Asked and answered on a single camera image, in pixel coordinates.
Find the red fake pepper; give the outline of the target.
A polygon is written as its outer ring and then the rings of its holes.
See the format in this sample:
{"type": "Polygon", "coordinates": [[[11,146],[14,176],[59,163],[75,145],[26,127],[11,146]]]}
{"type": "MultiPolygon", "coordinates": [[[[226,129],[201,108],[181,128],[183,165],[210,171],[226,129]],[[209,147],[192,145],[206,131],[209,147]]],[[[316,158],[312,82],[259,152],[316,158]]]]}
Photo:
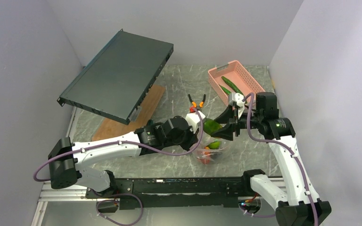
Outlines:
{"type": "Polygon", "coordinates": [[[203,164],[209,164],[212,161],[211,154],[209,151],[198,151],[197,159],[203,164]]]}

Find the clear zip top bag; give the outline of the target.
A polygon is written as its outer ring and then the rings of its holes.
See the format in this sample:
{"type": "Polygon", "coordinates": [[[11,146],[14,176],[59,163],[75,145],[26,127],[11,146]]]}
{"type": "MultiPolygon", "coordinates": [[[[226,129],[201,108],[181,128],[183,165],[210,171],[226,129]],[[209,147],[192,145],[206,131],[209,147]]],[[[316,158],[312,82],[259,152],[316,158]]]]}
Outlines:
{"type": "Polygon", "coordinates": [[[231,141],[225,140],[225,139],[219,139],[210,137],[208,134],[204,133],[202,141],[200,142],[198,148],[192,152],[192,156],[198,161],[197,159],[197,153],[198,151],[209,151],[211,152],[211,159],[212,161],[208,165],[218,164],[226,159],[226,157],[229,155],[228,151],[230,149],[231,141]],[[217,150],[211,150],[211,149],[205,149],[205,147],[214,141],[221,141],[222,146],[220,149],[217,150]]]}

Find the dark rack server chassis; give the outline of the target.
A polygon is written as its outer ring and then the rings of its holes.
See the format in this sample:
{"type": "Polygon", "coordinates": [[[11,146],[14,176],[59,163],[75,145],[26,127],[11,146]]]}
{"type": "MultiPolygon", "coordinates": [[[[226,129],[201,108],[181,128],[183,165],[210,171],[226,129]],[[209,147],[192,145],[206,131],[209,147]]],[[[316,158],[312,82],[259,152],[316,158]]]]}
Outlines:
{"type": "Polygon", "coordinates": [[[127,125],[173,50],[172,43],[119,30],[57,102],[127,125]]]}

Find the green fake chili pepper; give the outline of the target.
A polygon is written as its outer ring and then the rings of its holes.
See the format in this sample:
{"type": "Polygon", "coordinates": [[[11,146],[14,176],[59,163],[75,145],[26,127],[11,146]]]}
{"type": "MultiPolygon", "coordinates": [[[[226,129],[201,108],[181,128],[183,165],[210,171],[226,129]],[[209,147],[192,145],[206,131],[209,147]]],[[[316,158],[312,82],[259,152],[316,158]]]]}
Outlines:
{"type": "Polygon", "coordinates": [[[221,89],[222,89],[222,91],[228,96],[230,93],[231,93],[231,91],[229,91],[227,88],[225,88],[224,86],[219,86],[221,89]]]}

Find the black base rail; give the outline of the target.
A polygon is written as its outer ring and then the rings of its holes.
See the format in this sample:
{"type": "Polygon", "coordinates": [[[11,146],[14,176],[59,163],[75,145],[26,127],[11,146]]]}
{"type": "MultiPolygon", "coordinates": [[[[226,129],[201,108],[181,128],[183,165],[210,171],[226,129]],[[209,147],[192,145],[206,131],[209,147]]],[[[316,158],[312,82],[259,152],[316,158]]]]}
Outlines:
{"type": "Polygon", "coordinates": [[[241,177],[118,178],[120,210],[159,207],[222,206],[236,208],[255,193],[241,177]]]}

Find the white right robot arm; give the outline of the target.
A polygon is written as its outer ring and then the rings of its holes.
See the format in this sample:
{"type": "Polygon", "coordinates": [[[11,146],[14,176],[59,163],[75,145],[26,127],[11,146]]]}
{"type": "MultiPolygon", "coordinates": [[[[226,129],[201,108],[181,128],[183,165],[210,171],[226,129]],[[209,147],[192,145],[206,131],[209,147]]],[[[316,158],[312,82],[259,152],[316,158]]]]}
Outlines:
{"type": "Polygon", "coordinates": [[[245,171],[241,190],[259,194],[274,209],[280,226],[319,226],[331,213],[328,201],[322,201],[310,182],[302,163],[296,133],[288,118],[279,116],[277,97],[272,92],[231,92],[226,110],[215,121],[224,127],[213,137],[232,141],[246,129],[256,142],[268,143],[279,165],[285,190],[275,185],[260,169],[245,171]]]}

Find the green orange fake mango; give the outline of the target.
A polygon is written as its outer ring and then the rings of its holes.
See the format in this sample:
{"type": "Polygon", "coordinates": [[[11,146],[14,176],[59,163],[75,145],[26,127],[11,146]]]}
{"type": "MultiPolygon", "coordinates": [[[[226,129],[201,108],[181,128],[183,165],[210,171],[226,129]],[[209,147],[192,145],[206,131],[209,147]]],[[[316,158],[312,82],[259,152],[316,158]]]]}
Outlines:
{"type": "Polygon", "coordinates": [[[203,123],[203,131],[208,134],[208,135],[212,135],[215,132],[217,132],[218,130],[222,129],[222,125],[219,124],[218,122],[216,122],[213,119],[210,118],[205,118],[204,123],[203,123]]]}

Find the pink plastic basket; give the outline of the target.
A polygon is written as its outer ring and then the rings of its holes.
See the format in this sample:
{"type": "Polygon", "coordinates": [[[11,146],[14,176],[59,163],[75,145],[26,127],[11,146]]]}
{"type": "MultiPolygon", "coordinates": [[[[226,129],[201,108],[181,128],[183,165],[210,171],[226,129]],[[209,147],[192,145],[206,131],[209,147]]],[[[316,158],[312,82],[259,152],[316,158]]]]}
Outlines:
{"type": "Polygon", "coordinates": [[[228,91],[233,91],[233,89],[223,78],[233,83],[233,86],[245,96],[251,92],[256,94],[265,91],[238,60],[230,61],[223,66],[208,70],[209,84],[225,105],[228,104],[228,93],[224,89],[228,91]]]}

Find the wooden base board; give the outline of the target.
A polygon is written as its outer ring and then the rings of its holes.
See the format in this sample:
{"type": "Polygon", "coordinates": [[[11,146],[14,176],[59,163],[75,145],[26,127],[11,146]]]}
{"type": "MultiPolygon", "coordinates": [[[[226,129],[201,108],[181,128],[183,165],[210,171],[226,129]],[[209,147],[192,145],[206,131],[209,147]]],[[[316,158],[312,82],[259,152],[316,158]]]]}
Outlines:
{"type": "Polygon", "coordinates": [[[131,114],[130,122],[126,125],[108,118],[105,118],[92,137],[92,141],[118,137],[145,126],[151,119],[157,108],[165,87],[153,85],[136,110],[131,114]]]}

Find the green fake cucumber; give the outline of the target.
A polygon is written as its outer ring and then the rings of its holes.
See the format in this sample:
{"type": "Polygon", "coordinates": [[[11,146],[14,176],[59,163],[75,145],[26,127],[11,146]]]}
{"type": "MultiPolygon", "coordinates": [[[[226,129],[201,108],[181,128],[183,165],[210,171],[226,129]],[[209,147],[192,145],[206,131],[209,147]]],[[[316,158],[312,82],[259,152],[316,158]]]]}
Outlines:
{"type": "Polygon", "coordinates": [[[221,79],[232,91],[244,95],[243,92],[231,80],[224,76],[222,76],[221,79]]]}

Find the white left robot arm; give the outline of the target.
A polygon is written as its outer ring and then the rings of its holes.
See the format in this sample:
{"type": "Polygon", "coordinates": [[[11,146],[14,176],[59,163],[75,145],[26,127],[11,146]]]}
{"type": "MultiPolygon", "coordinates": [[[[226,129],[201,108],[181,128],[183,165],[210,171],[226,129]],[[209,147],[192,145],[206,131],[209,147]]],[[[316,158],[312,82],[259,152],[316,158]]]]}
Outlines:
{"type": "Polygon", "coordinates": [[[92,169],[90,165],[111,158],[163,153],[164,148],[171,146],[194,151],[202,139],[202,126],[198,114],[189,113],[95,142],[73,143],[69,137],[61,138],[48,155],[51,188],[80,185],[112,197],[117,190],[113,172],[92,169]]]}

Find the orange black pliers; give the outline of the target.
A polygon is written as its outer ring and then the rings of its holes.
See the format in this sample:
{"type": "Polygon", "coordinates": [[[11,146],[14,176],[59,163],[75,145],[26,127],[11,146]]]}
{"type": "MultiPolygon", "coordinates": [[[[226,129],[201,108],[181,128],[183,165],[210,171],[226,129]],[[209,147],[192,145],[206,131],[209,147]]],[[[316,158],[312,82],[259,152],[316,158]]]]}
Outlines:
{"type": "Polygon", "coordinates": [[[189,112],[190,113],[194,113],[196,111],[201,111],[204,103],[206,101],[206,94],[203,95],[203,99],[200,102],[195,102],[192,98],[191,95],[188,94],[188,98],[189,98],[189,102],[192,104],[192,106],[189,108],[189,112]]]}

